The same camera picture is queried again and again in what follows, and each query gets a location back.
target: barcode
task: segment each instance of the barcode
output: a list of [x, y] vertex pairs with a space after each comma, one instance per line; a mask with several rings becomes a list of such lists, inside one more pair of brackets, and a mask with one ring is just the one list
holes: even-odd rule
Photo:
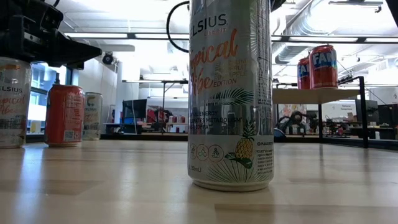
[[73, 141], [74, 140], [74, 135], [75, 135], [74, 131], [65, 131], [63, 133], [63, 140], [64, 141]]

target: window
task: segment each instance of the window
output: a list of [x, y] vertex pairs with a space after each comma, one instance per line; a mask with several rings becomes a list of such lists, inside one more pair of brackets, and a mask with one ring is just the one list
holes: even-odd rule
[[32, 89], [27, 117], [28, 134], [44, 133], [47, 93], [55, 83], [57, 73], [59, 73], [60, 84], [69, 84], [67, 83], [67, 74], [72, 73], [66, 67], [53, 68], [46, 63], [32, 64]]

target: celsius can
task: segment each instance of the celsius can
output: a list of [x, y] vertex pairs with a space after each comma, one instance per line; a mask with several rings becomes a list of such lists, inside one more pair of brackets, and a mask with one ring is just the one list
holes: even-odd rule
[[310, 89], [310, 60], [308, 57], [300, 59], [297, 65], [297, 88], [299, 90]]
[[83, 140], [100, 140], [102, 94], [86, 93]]
[[274, 176], [269, 0], [191, 0], [188, 174], [259, 190]]
[[0, 149], [25, 143], [31, 78], [29, 63], [0, 57]]
[[85, 95], [80, 87], [53, 85], [47, 97], [46, 144], [50, 147], [67, 147], [81, 142], [84, 101]]
[[337, 56], [331, 45], [315, 47], [310, 54], [311, 89], [338, 88]]

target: white can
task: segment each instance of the white can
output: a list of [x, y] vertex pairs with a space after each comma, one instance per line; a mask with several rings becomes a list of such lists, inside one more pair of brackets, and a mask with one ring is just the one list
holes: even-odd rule
[[102, 94], [88, 92], [85, 95], [85, 120], [83, 140], [100, 140]]
[[269, 0], [191, 0], [188, 174], [244, 192], [274, 176]]
[[0, 149], [25, 144], [31, 79], [29, 63], [0, 57]]

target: orange can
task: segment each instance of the orange can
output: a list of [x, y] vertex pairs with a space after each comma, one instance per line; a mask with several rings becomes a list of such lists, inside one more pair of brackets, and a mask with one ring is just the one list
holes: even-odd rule
[[311, 89], [338, 88], [336, 50], [331, 45], [315, 47], [310, 54]]
[[308, 57], [300, 59], [297, 65], [297, 88], [309, 90], [310, 88], [310, 60]]
[[81, 142], [85, 95], [73, 85], [54, 85], [47, 97], [45, 143], [50, 147], [70, 147]]

